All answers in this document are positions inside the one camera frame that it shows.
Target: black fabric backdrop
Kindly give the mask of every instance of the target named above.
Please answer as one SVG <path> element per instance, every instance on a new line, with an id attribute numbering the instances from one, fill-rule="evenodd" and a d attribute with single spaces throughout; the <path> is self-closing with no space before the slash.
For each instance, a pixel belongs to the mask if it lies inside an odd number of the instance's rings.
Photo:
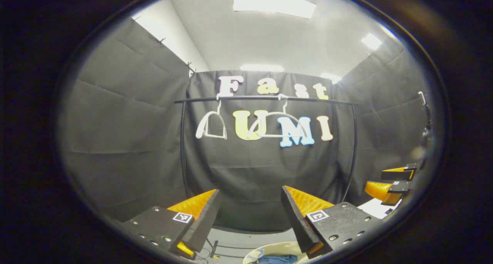
<path id="1" fill-rule="evenodd" d="M 333 96 L 331 81 L 313 76 L 246 71 L 203 72 L 192 76 L 187 97 L 215 97 L 220 90 L 220 76 L 244 78 L 234 95 L 259 95 L 257 82 L 273 78 L 279 93 L 296 96 L 294 85 L 303 84 L 311 98 L 317 98 L 313 85 L 322 83 L 329 98 Z M 312 195 L 336 202 L 340 199 L 343 179 L 337 164 L 339 134 L 336 111 L 350 111 L 346 105 L 289 101 L 287 113 L 296 118 L 310 118 L 313 145 L 293 145 L 282 148 L 281 138 L 243 140 L 236 135 L 233 112 L 250 111 L 248 127 L 257 117 L 255 110 L 282 112 L 284 101 L 225 100 L 220 114 L 226 124 L 228 139 L 197 139 L 195 132 L 202 117 L 216 111 L 218 102 L 194 102 L 187 108 L 185 127 L 186 178 L 194 194 L 218 188 L 225 195 L 215 225 L 241 231 L 282 231 L 290 228 L 280 202 L 282 185 L 289 185 Z M 322 141 L 317 116 L 327 115 L 334 139 Z M 280 134 L 278 116 L 266 117 L 267 134 Z M 222 134 L 222 124 L 210 117 L 210 133 Z"/>
<path id="2" fill-rule="evenodd" d="M 367 180 L 378 180 L 382 169 L 402 167 L 421 159 L 412 150 L 421 144 L 426 112 L 419 91 L 433 111 L 427 80 L 409 50 L 392 38 L 334 85 L 334 98 L 361 103 L 356 107 L 358 141 L 354 176 L 347 200 L 359 206 L 372 199 L 364 192 Z M 353 141 L 345 125 L 352 123 L 349 112 L 338 111 L 340 130 L 338 161 L 350 170 Z"/>
<path id="3" fill-rule="evenodd" d="M 102 212 L 126 221 L 186 199 L 179 127 L 189 69 L 128 19 L 87 58 L 60 110 L 68 173 Z"/>

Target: fluorescent light panel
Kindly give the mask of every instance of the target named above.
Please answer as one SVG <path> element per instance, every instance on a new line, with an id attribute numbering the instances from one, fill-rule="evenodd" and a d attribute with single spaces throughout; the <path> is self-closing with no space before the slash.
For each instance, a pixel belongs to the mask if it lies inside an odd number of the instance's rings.
<path id="1" fill-rule="evenodd" d="M 233 0 L 235 11 L 284 13 L 311 18 L 317 5 L 304 0 Z"/>
<path id="2" fill-rule="evenodd" d="M 246 64 L 240 67 L 242 71 L 282 72 L 284 67 L 278 65 Z"/>
<path id="3" fill-rule="evenodd" d="M 332 84 L 338 83 L 342 79 L 340 76 L 336 76 L 330 73 L 322 73 L 320 77 L 330 79 L 332 81 Z"/>
<path id="4" fill-rule="evenodd" d="M 380 41 L 377 37 L 375 37 L 373 34 L 368 33 L 365 38 L 361 39 L 361 41 L 368 47 L 371 48 L 372 50 L 377 50 L 377 48 L 382 44 L 382 41 Z"/>

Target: clothes hanger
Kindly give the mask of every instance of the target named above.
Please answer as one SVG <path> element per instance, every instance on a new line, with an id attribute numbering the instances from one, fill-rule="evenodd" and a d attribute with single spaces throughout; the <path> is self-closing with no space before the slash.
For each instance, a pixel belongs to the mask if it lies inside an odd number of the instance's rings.
<path id="1" fill-rule="evenodd" d="M 199 122 L 199 126 L 197 127 L 197 132 L 195 132 L 195 137 L 197 139 L 202 138 L 202 136 L 206 137 L 212 137 L 212 138 L 221 138 L 221 139 L 228 139 L 228 136 L 226 134 L 226 125 L 224 124 L 224 120 L 222 119 L 220 115 L 220 110 L 221 110 L 221 100 L 219 99 L 219 94 L 216 96 L 216 100 L 219 101 L 219 105 L 217 106 L 217 111 L 209 111 L 202 120 Z M 222 123 L 222 136 L 221 135 L 214 135 L 214 134 L 209 134 L 208 129 L 209 129 L 209 116 L 210 115 L 216 115 L 217 117 L 220 118 L 221 123 Z"/>
<path id="2" fill-rule="evenodd" d="M 295 122 L 297 122 L 301 126 L 301 130 L 303 130 L 303 134 L 301 134 L 301 132 L 300 132 L 299 135 L 282 135 L 282 134 L 278 135 L 278 134 L 262 134 L 260 132 L 257 132 L 257 134 L 260 137 L 269 137 L 269 138 L 274 138 L 274 137 L 306 137 L 306 138 L 308 138 L 307 131 L 306 131 L 305 127 L 303 126 L 303 124 L 301 124 L 300 121 L 297 118 L 295 118 L 293 115 L 290 115 L 290 114 L 287 114 L 286 113 L 286 106 L 287 106 L 287 99 L 288 98 L 289 97 L 286 96 L 286 95 L 284 95 L 284 94 L 279 94 L 278 95 L 278 99 L 279 100 L 284 99 L 286 101 L 285 104 L 284 104 L 284 106 L 282 106 L 282 112 L 269 112 L 267 115 L 265 115 L 265 117 L 268 117 L 270 115 L 281 115 L 281 116 L 284 116 L 284 117 L 289 117 L 289 118 L 291 118 L 292 120 L 294 120 Z M 248 134 L 246 135 L 247 138 L 251 138 L 252 137 L 253 130 L 260 123 L 261 123 L 261 120 L 260 119 L 257 119 L 252 124 L 252 126 L 250 127 L 250 130 L 248 131 Z"/>

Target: black clothes rack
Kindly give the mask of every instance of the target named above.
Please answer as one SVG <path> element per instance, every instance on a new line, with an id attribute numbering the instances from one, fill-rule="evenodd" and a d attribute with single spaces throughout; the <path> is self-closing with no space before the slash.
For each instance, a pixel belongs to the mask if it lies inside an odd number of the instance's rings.
<path id="1" fill-rule="evenodd" d="M 354 163 L 356 161 L 356 146 L 357 146 L 357 136 L 358 136 L 358 130 L 356 126 L 356 111 L 354 110 L 355 105 L 359 105 L 359 103 L 354 103 L 354 102 L 348 102 L 348 101 L 340 101 L 340 100 L 333 100 L 333 99 L 310 99 L 310 98 L 303 98 L 303 97 L 292 97 L 292 96 L 285 96 L 282 99 L 286 100 L 293 100 L 293 101 L 310 101 L 310 102 L 321 102 L 321 103 L 333 103 L 333 104 L 344 104 L 344 105 L 351 105 L 351 110 L 352 110 L 352 118 L 354 120 L 354 148 L 352 151 L 352 162 L 351 162 L 351 169 L 349 172 L 349 178 L 347 180 L 347 187 L 344 191 L 344 196 L 340 200 L 339 203 L 343 202 L 347 196 L 347 192 L 349 191 L 349 187 L 351 184 L 351 178 L 352 178 L 352 173 L 354 171 Z M 238 95 L 238 96 L 224 96 L 220 97 L 220 99 L 217 99 L 216 97 L 205 97 L 201 99 L 180 99 L 180 100 L 175 100 L 174 103 L 183 103 L 183 106 L 181 108 L 181 124 L 180 124 L 180 155 L 181 155 L 181 170 L 183 173 L 183 183 L 185 185 L 185 192 L 187 197 L 191 197 L 189 195 L 189 190 L 188 190 L 188 184 L 186 181 L 186 153 L 185 153 L 185 144 L 183 142 L 184 135 L 185 135 L 185 111 L 186 111 L 186 105 L 187 102 L 203 102 L 203 101 L 218 101 L 218 100 L 279 100 L 278 96 L 267 96 L 267 95 Z"/>

